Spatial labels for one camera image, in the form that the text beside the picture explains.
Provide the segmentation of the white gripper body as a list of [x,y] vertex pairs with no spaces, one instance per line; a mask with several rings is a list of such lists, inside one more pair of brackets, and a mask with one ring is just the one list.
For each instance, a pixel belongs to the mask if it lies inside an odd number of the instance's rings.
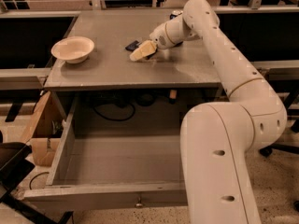
[[149,38],[157,49],[164,49],[165,40],[163,35],[150,35]]

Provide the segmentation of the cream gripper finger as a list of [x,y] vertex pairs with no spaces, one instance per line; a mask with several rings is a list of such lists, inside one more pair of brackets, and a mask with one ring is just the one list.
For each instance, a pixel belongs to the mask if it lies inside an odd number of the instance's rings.
[[137,49],[130,54],[130,60],[135,62],[156,52],[156,47],[151,40],[144,41]]
[[152,58],[155,54],[156,54],[156,52],[152,53],[151,55],[146,56],[146,60]]

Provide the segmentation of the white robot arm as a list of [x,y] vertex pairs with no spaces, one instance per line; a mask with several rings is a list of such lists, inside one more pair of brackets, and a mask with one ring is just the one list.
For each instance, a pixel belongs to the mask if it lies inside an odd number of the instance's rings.
[[189,0],[180,15],[158,26],[130,58],[199,37],[217,70],[225,102],[192,108],[180,129],[180,153],[192,224],[262,224],[246,165],[251,148],[275,143],[286,108],[273,88],[222,32],[207,0]]

